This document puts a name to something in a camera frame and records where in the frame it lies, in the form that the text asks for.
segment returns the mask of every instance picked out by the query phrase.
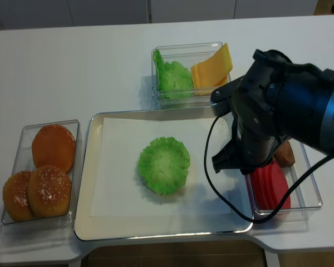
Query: green lettuce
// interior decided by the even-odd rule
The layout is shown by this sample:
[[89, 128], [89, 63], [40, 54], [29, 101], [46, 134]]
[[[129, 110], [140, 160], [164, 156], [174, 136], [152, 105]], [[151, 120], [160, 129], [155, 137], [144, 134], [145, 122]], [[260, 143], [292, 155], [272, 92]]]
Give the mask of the green lettuce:
[[190, 156], [173, 137], [153, 140], [140, 154], [137, 170], [146, 186], [159, 195], [171, 195], [185, 185]]
[[[193, 80], [190, 71], [177, 61], [164, 62], [159, 50], [155, 50], [153, 60], [156, 65], [158, 75], [158, 90], [161, 92], [162, 98], [183, 98], [192, 95]], [[180, 91], [174, 93], [173, 96], [168, 95], [171, 91]]]

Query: white cabinet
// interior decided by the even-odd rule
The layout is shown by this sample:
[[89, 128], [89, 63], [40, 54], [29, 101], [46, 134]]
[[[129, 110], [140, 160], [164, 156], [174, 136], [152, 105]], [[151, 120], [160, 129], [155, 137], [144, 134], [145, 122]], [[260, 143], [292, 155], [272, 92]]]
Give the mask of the white cabinet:
[[237, 0], [234, 18], [313, 15], [318, 0]]
[[3, 29], [65, 26], [73, 26], [66, 0], [0, 0]]
[[75, 26], [148, 23], [147, 0], [68, 0]]
[[232, 19], [235, 0], [151, 0], [151, 20], [158, 22]]

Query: cheese slice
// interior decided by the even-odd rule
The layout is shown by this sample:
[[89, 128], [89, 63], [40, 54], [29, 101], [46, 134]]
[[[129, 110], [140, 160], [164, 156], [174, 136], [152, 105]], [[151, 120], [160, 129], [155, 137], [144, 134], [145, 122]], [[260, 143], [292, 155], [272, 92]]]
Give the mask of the cheese slice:
[[190, 74], [191, 74], [191, 79], [193, 81], [193, 87], [196, 88], [197, 84], [195, 83], [195, 74], [194, 74], [194, 66], [191, 67], [190, 69]]
[[216, 85], [214, 86], [222, 86], [222, 85], [226, 85], [228, 82], [228, 76], [223, 78], [220, 82], [218, 82]]
[[232, 58], [226, 43], [211, 58], [194, 65], [193, 76], [197, 87], [216, 86], [225, 81], [232, 69]]

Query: red tomato slice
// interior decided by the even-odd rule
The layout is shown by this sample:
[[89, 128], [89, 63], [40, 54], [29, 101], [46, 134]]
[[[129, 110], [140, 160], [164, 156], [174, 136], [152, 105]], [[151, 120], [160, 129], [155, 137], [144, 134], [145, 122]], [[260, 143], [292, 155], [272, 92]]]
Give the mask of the red tomato slice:
[[261, 197], [261, 191], [258, 186], [258, 176], [256, 175], [257, 170], [255, 170], [253, 173], [250, 174], [250, 180], [251, 180], [251, 186], [252, 186], [252, 191], [254, 193], [254, 198], [256, 201], [256, 205], [259, 209], [263, 210], [264, 203], [262, 202], [262, 197]]
[[270, 205], [268, 203], [269, 201], [267, 200], [268, 193], [267, 193], [266, 183], [265, 183], [265, 174], [266, 174], [267, 169], [268, 169], [268, 166], [260, 168], [259, 177], [258, 177], [258, 185], [261, 191], [261, 198], [262, 198], [263, 206], [265, 207], [265, 209], [269, 210]]
[[[275, 203], [276, 207], [282, 200], [282, 197], [288, 190], [288, 185], [283, 171], [278, 163], [274, 162], [271, 164], [271, 169], [269, 171], [269, 182], [271, 188], [271, 197]], [[286, 202], [283, 204], [283, 209], [289, 209], [291, 207], [291, 199], [288, 197]]]
[[272, 164], [269, 164], [265, 168], [264, 176], [263, 176], [263, 182], [265, 184], [265, 195], [267, 199], [267, 203], [270, 209], [274, 209], [276, 207], [276, 200], [273, 198], [272, 188], [271, 188], [271, 167]]

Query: clear plastic container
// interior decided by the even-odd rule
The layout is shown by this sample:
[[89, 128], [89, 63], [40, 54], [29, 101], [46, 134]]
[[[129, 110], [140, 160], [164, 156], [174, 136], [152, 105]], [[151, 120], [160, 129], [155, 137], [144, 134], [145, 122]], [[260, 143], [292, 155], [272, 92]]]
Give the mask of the clear plastic container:
[[[186, 44], [180, 46], [159, 46], [156, 47], [161, 53], [165, 62], [177, 61], [189, 70], [197, 63], [209, 59], [216, 53], [223, 43], [198, 43]], [[210, 86], [204, 88], [186, 88], [185, 90], [169, 91], [168, 93], [160, 92], [158, 75], [156, 75], [155, 62], [152, 55], [155, 50], [152, 50], [151, 65], [152, 65], [152, 93], [155, 104], [160, 108], [181, 108], [181, 107], [205, 107], [210, 105], [210, 94], [218, 88], [218, 86]]]
[[24, 127], [21, 132], [21, 138], [19, 141], [12, 174], [20, 171], [33, 171], [36, 169], [32, 158], [32, 141], [42, 127], [51, 124], [59, 124], [64, 126], [72, 133], [74, 139], [76, 140], [75, 162], [73, 168], [68, 173], [68, 176], [72, 181], [69, 211], [66, 215], [63, 216], [37, 218], [28, 221], [13, 221], [8, 212], [6, 212], [6, 209], [4, 209], [1, 217], [1, 232], [4, 234], [26, 233], [39, 230], [64, 228], [68, 226], [70, 227], [74, 223], [82, 169], [81, 156], [79, 153], [81, 148], [80, 124], [77, 120]]
[[[310, 163], [308, 162], [303, 144], [296, 140], [290, 140], [290, 143], [296, 163], [292, 167], [282, 169], [287, 180], [288, 188], [291, 187], [298, 180], [298, 178], [310, 168]], [[245, 178], [255, 219], [266, 217], [272, 212], [272, 210], [261, 210], [257, 206], [251, 186], [250, 176], [246, 175]], [[293, 193], [291, 193], [290, 199], [291, 208], [280, 210], [274, 219], [272, 219], [273, 221], [306, 221], [308, 220], [308, 216], [311, 211], [319, 210], [322, 207], [323, 202], [313, 174], [306, 178], [305, 181], [303, 181], [303, 183], [301, 183], [300, 186], [296, 188]]]

